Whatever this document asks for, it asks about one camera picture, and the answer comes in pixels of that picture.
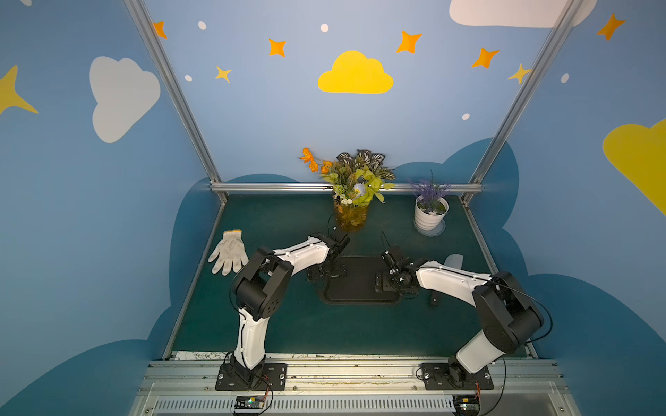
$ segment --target orange flower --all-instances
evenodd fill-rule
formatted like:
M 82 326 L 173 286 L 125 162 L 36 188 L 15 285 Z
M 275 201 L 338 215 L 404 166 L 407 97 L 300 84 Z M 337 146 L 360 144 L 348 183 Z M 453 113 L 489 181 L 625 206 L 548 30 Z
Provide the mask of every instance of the orange flower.
M 330 162 L 329 160 L 324 161 L 324 165 L 322 166 L 322 173 L 325 175 L 328 175 L 328 173 L 331 171 L 330 169 L 333 167 L 333 162 Z
M 303 161 L 303 163 L 314 162 L 314 156 L 310 152 L 310 149 L 306 147 L 303 148 L 303 157 L 300 159 Z

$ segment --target white flower pot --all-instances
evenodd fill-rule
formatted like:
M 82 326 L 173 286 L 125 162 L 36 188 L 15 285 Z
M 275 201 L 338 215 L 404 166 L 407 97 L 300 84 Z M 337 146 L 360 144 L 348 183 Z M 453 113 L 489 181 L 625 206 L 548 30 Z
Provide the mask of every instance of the white flower pot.
M 422 196 L 419 196 L 416 198 L 416 201 L 414 202 L 414 223 L 416 224 L 416 227 L 419 228 L 420 230 L 423 231 L 430 231 L 434 230 L 437 228 L 438 225 L 442 222 L 444 219 L 444 216 L 446 215 L 447 212 L 449 212 L 449 204 L 444 200 L 444 198 L 440 198 L 440 202 L 442 205 L 444 205 L 444 208 L 446 208 L 446 212 L 440 215 L 431 215 L 428 214 L 427 212 L 423 212 L 418 208 L 418 202 L 423 199 Z

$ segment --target potted plant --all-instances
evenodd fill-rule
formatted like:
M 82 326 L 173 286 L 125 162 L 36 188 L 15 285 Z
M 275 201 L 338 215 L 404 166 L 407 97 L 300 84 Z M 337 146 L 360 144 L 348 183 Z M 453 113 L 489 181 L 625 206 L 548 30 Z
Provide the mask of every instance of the potted plant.
M 416 197 L 414 225 L 419 231 L 438 235 L 444 231 L 442 227 L 437 234 L 434 234 L 449 210 L 449 204 L 444 196 L 448 193 L 450 185 L 435 183 L 432 172 L 430 172 L 430 181 L 421 179 L 418 183 L 410 181 L 410 184 Z
M 334 162 L 321 161 L 320 176 L 332 185 L 338 226 L 347 232 L 363 228 L 371 201 L 377 198 L 384 203 L 382 191 L 395 186 L 386 182 L 396 176 L 390 169 L 382 166 L 385 158 L 383 154 L 369 150 L 357 152 L 354 157 L 344 152 L 340 153 Z M 310 163 L 308 166 L 311 171 L 320 171 L 320 165 L 310 149 L 304 148 L 303 157 L 300 159 L 304 163 Z

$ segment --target green table surface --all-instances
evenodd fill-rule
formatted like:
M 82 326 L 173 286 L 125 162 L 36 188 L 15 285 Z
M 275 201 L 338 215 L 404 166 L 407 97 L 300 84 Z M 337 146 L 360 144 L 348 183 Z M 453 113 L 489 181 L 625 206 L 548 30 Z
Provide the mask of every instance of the green table surface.
M 444 262 L 450 254 L 464 256 L 463 269 L 488 273 L 488 265 L 457 196 L 448 196 L 446 229 L 425 237 L 414 228 L 414 198 L 388 195 L 386 203 L 373 201 L 366 226 L 351 233 L 342 255 L 377 256 L 382 251 L 381 231 L 411 258 Z M 215 231 L 210 255 L 225 230 L 242 230 L 248 257 L 260 246 L 293 246 L 314 232 L 326 232 L 333 201 L 326 195 L 232 195 Z M 331 218 L 331 228 L 335 217 Z M 182 324 L 175 351 L 230 351 L 238 339 L 238 314 L 228 291 L 234 273 L 212 274 L 206 263 L 199 276 Z M 292 277 L 282 307 L 270 318 L 266 351 L 274 353 L 344 353 L 439 355 L 455 353 L 480 330 L 475 309 L 444 296 L 436 307 L 428 305 L 429 290 L 398 305 L 334 306 L 324 304 L 306 272 Z M 524 350 L 517 351 L 524 356 Z

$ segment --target purple lavender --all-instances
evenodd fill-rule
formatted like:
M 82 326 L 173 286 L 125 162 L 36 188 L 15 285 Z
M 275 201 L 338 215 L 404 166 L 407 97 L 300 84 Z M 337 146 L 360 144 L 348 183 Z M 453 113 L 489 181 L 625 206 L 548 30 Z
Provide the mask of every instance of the purple lavender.
M 450 184 L 435 183 L 432 172 L 430 172 L 430 180 L 421 179 L 418 183 L 409 180 L 409 183 L 412 185 L 414 196 L 416 198 L 419 196 L 423 197 L 417 203 L 417 206 L 421 211 L 429 213 L 433 212 L 435 214 L 443 214 L 446 212 L 446 208 L 440 202 L 440 198 L 443 198 L 448 194 L 448 190 L 451 188 Z

